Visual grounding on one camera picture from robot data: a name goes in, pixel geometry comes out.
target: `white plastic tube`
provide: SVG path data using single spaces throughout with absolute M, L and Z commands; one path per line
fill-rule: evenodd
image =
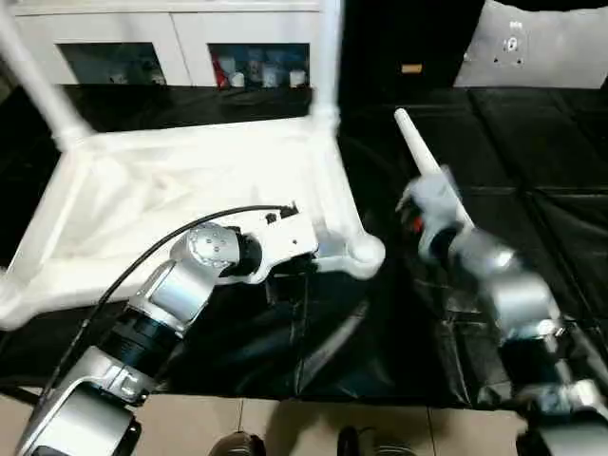
M 425 176 L 429 174 L 443 173 L 444 171 L 439 166 L 439 163 L 437 163 L 435 157 L 433 157 L 433 154 L 430 153 L 427 143 L 422 139 L 422 136 L 420 136 L 418 128 L 416 128 L 414 122 L 411 121 L 411 117 L 409 116 L 408 112 L 401 107 L 395 111 L 394 117 L 395 121 L 397 121 L 397 125 L 399 125 L 401 134 L 406 140 L 406 143 L 408 143 L 409 152 L 414 158 L 420 174 Z M 464 225 L 469 227 L 473 226 L 473 220 L 471 220 L 471 217 L 468 215 L 462 202 L 460 202 L 456 217 Z
M 38 107 L 60 149 L 70 141 L 89 135 L 85 121 L 74 110 L 66 94 L 52 85 L 24 45 L 7 6 L 0 0 L 0 54 Z
M 323 0 L 321 2 L 321 25 L 319 45 L 318 83 L 314 88 L 313 116 L 337 127 L 338 81 L 342 47 L 342 0 Z

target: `white plastic basket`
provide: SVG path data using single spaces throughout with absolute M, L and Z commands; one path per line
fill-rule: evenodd
M 191 219 L 291 204 L 314 223 L 320 272 L 372 277 L 385 250 L 356 212 L 335 141 L 340 1 L 325 2 L 322 77 L 304 118 L 95 133 L 44 77 L 0 0 L 0 51 L 44 115 L 62 157 L 0 281 L 0 327 L 92 304 L 145 248 Z M 253 231 L 265 214 L 219 221 Z M 167 250 L 114 294 L 132 295 Z

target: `shelf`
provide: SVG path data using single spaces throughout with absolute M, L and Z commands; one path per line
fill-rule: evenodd
M 318 0 L 21 0 L 16 16 L 106 12 L 319 11 Z

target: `tiled floor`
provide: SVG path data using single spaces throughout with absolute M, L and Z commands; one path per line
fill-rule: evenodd
M 0 456 L 9 456 L 29 408 L 0 396 Z M 204 456 L 237 429 L 266 442 L 268 456 L 333 456 L 346 425 L 375 428 L 419 456 L 515 456 L 523 422 L 512 413 L 369 407 L 214 397 L 152 396 L 138 412 L 140 456 Z

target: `robotic arm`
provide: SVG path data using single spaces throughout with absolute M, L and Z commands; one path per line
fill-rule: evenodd
M 516 408 L 529 425 L 518 439 L 520 454 L 606 454 L 608 408 L 596 382 L 572 369 L 575 341 L 542 277 L 460 215 L 445 168 L 413 181 L 398 211 L 420 257 L 473 291 L 495 327 Z
M 259 283 L 279 263 L 317 250 L 309 219 L 269 218 L 254 235 L 203 223 L 180 238 L 128 301 L 99 346 L 89 347 L 22 436 L 18 455 L 129 455 L 156 378 L 221 281 Z

